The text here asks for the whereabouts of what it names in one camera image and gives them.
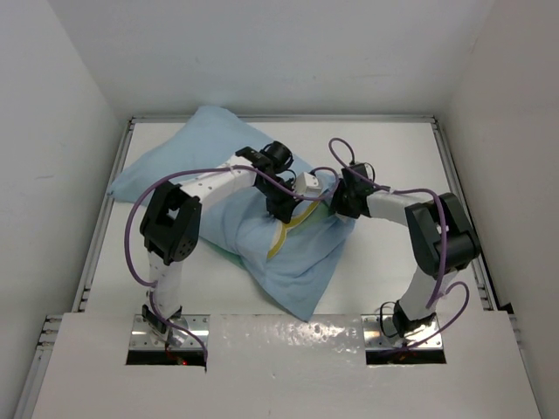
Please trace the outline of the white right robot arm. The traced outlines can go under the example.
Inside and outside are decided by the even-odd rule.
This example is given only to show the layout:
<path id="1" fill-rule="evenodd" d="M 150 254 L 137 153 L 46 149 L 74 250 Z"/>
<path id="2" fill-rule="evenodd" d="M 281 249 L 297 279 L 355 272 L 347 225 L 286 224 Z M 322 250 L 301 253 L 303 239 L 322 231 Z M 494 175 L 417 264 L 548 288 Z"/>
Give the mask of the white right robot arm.
<path id="1" fill-rule="evenodd" d="M 453 193 L 377 186 L 363 163 L 342 169 L 331 208 L 340 216 L 384 219 L 408 229 L 417 269 L 393 308 L 392 325 L 399 338 L 434 318 L 437 302 L 452 279 L 481 251 L 479 238 Z"/>

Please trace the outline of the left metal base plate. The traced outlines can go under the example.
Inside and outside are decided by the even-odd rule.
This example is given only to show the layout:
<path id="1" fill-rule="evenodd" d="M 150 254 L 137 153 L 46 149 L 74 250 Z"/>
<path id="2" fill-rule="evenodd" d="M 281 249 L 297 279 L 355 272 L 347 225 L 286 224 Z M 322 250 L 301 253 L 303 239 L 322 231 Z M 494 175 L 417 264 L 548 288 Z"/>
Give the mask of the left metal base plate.
<path id="1" fill-rule="evenodd" d="M 180 330 L 171 327 L 166 334 L 158 333 L 140 314 L 135 315 L 131 329 L 128 349 L 135 351 L 163 350 L 168 344 L 173 350 L 201 350 L 197 340 L 184 331 L 188 329 L 205 345 L 209 338 L 209 319 L 204 316 L 183 315 L 180 319 L 172 319 Z"/>

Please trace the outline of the blue and green pillowcase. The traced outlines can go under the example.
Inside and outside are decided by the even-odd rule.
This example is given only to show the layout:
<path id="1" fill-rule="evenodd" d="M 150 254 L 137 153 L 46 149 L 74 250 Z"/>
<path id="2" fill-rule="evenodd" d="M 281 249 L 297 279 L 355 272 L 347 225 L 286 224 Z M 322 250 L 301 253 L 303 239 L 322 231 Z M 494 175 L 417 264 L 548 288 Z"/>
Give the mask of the blue and green pillowcase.
<path id="1" fill-rule="evenodd" d="M 243 147 L 262 149 L 272 138 L 234 113 L 201 106 L 169 140 L 151 149 L 113 181 L 108 194 L 134 203 L 149 186 L 189 169 L 215 168 Z M 202 214 L 200 236 L 236 255 L 262 289 L 284 310 L 308 321 L 314 314 L 355 220 L 342 219 L 324 202 L 292 230 L 279 251 L 267 260 L 275 223 L 266 210 L 265 196 L 255 188 L 239 191 Z"/>

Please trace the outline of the cream quilted pillow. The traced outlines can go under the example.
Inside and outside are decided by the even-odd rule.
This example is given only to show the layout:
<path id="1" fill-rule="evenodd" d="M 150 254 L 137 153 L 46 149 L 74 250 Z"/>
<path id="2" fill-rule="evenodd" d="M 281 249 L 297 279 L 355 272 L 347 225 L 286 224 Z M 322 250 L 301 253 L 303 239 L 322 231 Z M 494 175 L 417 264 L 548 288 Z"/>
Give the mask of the cream quilted pillow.
<path id="1" fill-rule="evenodd" d="M 289 233 L 295 228 L 304 223 L 318 207 L 318 202 L 311 202 L 303 205 L 303 209 L 297 209 L 288 223 L 277 221 L 275 223 L 276 229 L 273 234 L 273 239 L 270 248 L 266 254 L 266 259 L 274 258 L 285 244 Z"/>

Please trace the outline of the white front cover board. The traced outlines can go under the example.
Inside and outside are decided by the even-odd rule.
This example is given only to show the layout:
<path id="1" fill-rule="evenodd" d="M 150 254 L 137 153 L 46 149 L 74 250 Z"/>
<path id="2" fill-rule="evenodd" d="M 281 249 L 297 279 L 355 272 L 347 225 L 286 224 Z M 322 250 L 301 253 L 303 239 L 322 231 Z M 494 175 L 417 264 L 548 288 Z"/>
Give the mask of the white front cover board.
<path id="1" fill-rule="evenodd" d="M 212 315 L 207 367 L 129 366 L 131 315 L 62 319 L 37 418 L 536 418 L 504 314 L 444 334 L 445 363 L 370 366 L 362 322 Z"/>

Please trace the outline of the metal base plate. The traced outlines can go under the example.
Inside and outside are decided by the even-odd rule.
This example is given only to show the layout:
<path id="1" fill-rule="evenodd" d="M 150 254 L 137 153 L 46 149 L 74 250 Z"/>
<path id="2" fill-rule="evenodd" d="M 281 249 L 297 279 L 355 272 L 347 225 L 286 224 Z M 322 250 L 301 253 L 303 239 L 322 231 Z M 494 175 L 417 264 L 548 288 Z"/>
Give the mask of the metal base plate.
<path id="1" fill-rule="evenodd" d="M 158 333 L 140 314 L 135 315 L 131 329 L 128 349 L 135 351 L 163 350 L 168 344 L 173 350 L 201 350 L 197 340 L 184 331 L 188 329 L 205 345 L 209 338 L 209 319 L 204 316 L 183 315 L 180 319 L 172 319 L 180 330 L 171 327 L 166 334 Z"/>
<path id="2" fill-rule="evenodd" d="M 426 325 L 407 332 L 401 338 L 392 324 L 392 315 L 383 315 L 383 331 L 380 315 L 363 315 L 362 330 L 365 348 L 373 351 L 410 347 L 415 350 L 443 350 L 443 340 L 438 333 L 438 318 L 434 317 Z"/>

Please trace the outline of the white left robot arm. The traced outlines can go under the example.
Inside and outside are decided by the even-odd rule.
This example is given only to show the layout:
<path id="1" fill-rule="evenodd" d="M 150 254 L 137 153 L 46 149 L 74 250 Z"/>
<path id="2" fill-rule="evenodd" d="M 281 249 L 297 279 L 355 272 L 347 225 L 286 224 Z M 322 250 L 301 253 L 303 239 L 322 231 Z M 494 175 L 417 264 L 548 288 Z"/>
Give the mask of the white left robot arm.
<path id="1" fill-rule="evenodd" d="M 274 141 L 260 151 L 238 150 L 210 172 L 179 183 L 165 181 L 155 188 L 140 225 L 148 252 L 148 301 L 142 317 L 163 338 L 169 323 L 181 316 L 178 290 L 183 261 L 197 246 L 202 214 L 236 192 L 256 188 L 266 197 L 266 210 L 289 223 L 301 197 L 321 188 L 316 177 L 302 172 L 287 181 L 279 177 L 293 163 L 293 155 Z"/>

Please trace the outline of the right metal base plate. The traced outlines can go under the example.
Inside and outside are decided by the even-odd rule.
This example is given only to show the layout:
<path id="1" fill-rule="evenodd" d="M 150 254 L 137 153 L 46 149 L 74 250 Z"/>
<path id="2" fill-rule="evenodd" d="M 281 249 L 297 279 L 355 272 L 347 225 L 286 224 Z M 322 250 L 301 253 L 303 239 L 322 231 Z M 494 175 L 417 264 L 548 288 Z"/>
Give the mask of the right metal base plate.
<path id="1" fill-rule="evenodd" d="M 426 325 L 407 332 L 401 338 L 392 324 L 392 315 L 383 315 L 383 331 L 380 315 L 363 315 L 362 330 L 365 348 L 373 351 L 410 347 L 415 350 L 443 350 L 443 340 L 438 333 L 438 318 L 434 317 Z"/>

